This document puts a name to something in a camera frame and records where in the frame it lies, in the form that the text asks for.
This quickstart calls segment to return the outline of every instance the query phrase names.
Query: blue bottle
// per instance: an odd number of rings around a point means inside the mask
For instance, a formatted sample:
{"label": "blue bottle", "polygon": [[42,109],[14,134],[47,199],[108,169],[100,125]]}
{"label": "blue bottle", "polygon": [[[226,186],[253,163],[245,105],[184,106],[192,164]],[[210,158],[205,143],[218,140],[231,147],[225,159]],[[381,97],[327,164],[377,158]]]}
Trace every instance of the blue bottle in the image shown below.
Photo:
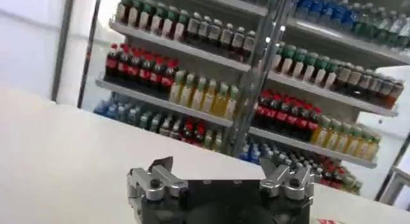
{"label": "blue bottle", "polygon": [[311,9],[312,3],[313,0],[301,0],[300,6],[296,11],[296,18],[305,19]]}
{"label": "blue bottle", "polygon": [[321,16],[318,19],[318,24],[330,27],[333,11],[337,6],[338,0],[327,0],[324,8],[322,9]]}
{"label": "blue bottle", "polygon": [[306,20],[312,23],[318,22],[319,16],[325,6],[325,0],[313,0],[310,12],[307,14]]}
{"label": "blue bottle", "polygon": [[341,29],[341,23],[345,17],[346,12],[349,11],[347,6],[349,5],[349,0],[341,0],[341,3],[333,11],[332,15],[332,26],[334,29]]}

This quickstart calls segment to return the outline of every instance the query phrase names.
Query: red label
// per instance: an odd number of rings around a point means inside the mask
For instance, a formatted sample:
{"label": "red label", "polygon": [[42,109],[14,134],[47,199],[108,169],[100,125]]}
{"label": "red label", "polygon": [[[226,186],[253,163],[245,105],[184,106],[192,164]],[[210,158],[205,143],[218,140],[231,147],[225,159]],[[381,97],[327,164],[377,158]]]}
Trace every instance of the red label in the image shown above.
{"label": "red label", "polygon": [[167,77],[163,77],[163,78],[161,79],[161,84],[162,84],[163,86],[172,86],[172,85],[174,84],[174,80],[169,79],[169,78],[167,78]]}
{"label": "red label", "polygon": [[115,68],[115,67],[117,67],[117,61],[116,61],[116,59],[107,58],[107,61],[106,61],[105,65],[108,68]]}
{"label": "red label", "polygon": [[316,130],[316,128],[318,128],[318,125],[313,122],[309,122],[307,127],[309,128],[310,131],[313,132],[314,130]]}
{"label": "red label", "polygon": [[278,112],[278,113],[276,114],[276,119],[278,119],[278,120],[280,120],[280,121],[284,121],[287,116],[288,116],[287,113]]}
{"label": "red label", "polygon": [[151,76],[151,72],[141,69],[141,71],[140,71],[140,77],[141,77],[142,79],[149,79],[150,76]]}

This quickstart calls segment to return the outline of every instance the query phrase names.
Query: plastic bottle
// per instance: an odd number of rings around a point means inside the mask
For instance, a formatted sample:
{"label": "plastic bottle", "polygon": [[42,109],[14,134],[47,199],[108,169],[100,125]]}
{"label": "plastic bottle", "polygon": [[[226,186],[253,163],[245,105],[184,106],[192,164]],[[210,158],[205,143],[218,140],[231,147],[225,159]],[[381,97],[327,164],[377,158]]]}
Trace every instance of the plastic bottle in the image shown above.
{"label": "plastic bottle", "polygon": [[296,18],[305,19],[313,4],[313,0],[302,0],[300,6],[296,11]]}
{"label": "plastic bottle", "polygon": [[175,82],[172,84],[169,94],[169,102],[178,103],[181,96],[182,85],[184,81],[185,71],[180,70],[175,75]]}
{"label": "plastic bottle", "polygon": [[323,26],[331,27],[331,19],[333,16],[333,12],[338,5],[338,0],[327,0],[321,16],[318,19],[318,24]]}
{"label": "plastic bottle", "polygon": [[201,111],[205,113],[211,112],[211,109],[213,107],[213,101],[215,99],[216,88],[217,88],[217,82],[214,79],[212,79],[209,82],[208,90],[205,94],[204,100],[202,101]]}
{"label": "plastic bottle", "polygon": [[306,20],[312,23],[318,22],[318,18],[324,8],[325,0],[313,0],[310,12],[306,16]]}
{"label": "plastic bottle", "polygon": [[195,92],[194,81],[195,75],[188,74],[188,76],[186,77],[185,85],[181,92],[181,98],[179,100],[180,105],[185,107],[191,107],[192,95]]}
{"label": "plastic bottle", "polygon": [[191,105],[192,109],[195,109],[195,110],[201,109],[201,103],[204,98],[205,85],[206,85],[206,78],[201,77],[198,82],[198,87],[192,97],[192,105]]}
{"label": "plastic bottle", "polygon": [[233,119],[237,98],[238,98],[238,88],[236,86],[231,86],[231,94],[229,96],[229,100],[227,101],[224,118],[228,120]]}

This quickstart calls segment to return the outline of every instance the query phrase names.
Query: soda bottle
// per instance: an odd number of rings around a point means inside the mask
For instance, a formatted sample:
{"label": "soda bottle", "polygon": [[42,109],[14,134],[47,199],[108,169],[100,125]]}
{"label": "soda bottle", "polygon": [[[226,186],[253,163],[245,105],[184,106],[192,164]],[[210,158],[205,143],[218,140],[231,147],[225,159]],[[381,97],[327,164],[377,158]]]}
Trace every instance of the soda bottle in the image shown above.
{"label": "soda bottle", "polygon": [[325,5],[325,0],[313,0],[310,12],[306,16],[306,20],[312,23],[318,22],[320,13]]}
{"label": "soda bottle", "polygon": [[149,31],[151,28],[152,16],[155,12],[155,2],[153,0],[145,0],[143,10],[141,12],[140,24],[138,27]]}
{"label": "soda bottle", "polygon": [[175,6],[170,6],[168,10],[168,16],[164,21],[162,28],[162,37],[174,39],[174,33],[176,28],[176,22],[178,20],[178,9]]}
{"label": "soda bottle", "polygon": [[145,53],[144,59],[145,61],[142,64],[141,69],[140,69],[140,82],[145,86],[149,86],[151,72],[155,66],[155,59],[154,59],[154,56],[150,52]]}
{"label": "soda bottle", "polygon": [[132,7],[129,9],[128,26],[138,27],[140,24],[140,12],[144,6],[144,0],[132,0]]}
{"label": "soda bottle", "polygon": [[398,19],[393,23],[387,37],[387,46],[394,47],[397,44],[397,39],[402,28],[407,24],[405,14],[398,16]]}
{"label": "soda bottle", "polygon": [[158,3],[155,15],[152,17],[151,32],[161,36],[164,27],[164,18],[167,16],[167,6],[163,3]]}
{"label": "soda bottle", "polygon": [[300,6],[296,11],[296,18],[305,19],[309,13],[309,10],[313,4],[313,0],[302,0]]}
{"label": "soda bottle", "polygon": [[128,24],[129,10],[132,7],[132,0],[121,0],[117,6],[115,21]]}
{"label": "soda bottle", "polygon": [[337,6],[338,6],[338,0],[327,0],[326,4],[324,5],[322,9],[321,16],[318,19],[318,24],[330,27],[331,18]]}
{"label": "soda bottle", "polygon": [[115,77],[117,75],[117,45],[112,44],[111,50],[107,54],[107,60],[105,62],[105,75]]}

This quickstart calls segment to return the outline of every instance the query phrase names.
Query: bottle label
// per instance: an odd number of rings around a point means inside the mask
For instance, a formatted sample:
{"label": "bottle label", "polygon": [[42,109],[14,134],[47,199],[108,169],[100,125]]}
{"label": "bottle label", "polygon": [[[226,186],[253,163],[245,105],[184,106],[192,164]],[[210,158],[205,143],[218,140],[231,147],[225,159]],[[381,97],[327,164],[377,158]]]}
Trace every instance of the bottle label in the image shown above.
{"label": "bottle label", "polygon": [[252,51],[255,46],[255,38],[252,36],[247,36],[243,43],[243,49],[246,51]]}
{"label": "bottle label", "polygon": [[182,40],[182,37],[184,35],[184,30],[185,30],[185,25],[182,23],[178,23],[176,28],[175,28],[175,40]]}
{"label": "bottle label", "polygon": [[243,45],[243,39],[245,36],[241,33],[235,33],[232,40],[232,46],[236,48],[241,48]]}
{"label": "bottle label", "polygon": [[140,29],[145,29],[147,27],[148,18],[149,18],[149,14],[147,12],[141,13],[141,19],[140,19],[140,25],[139,25]]}

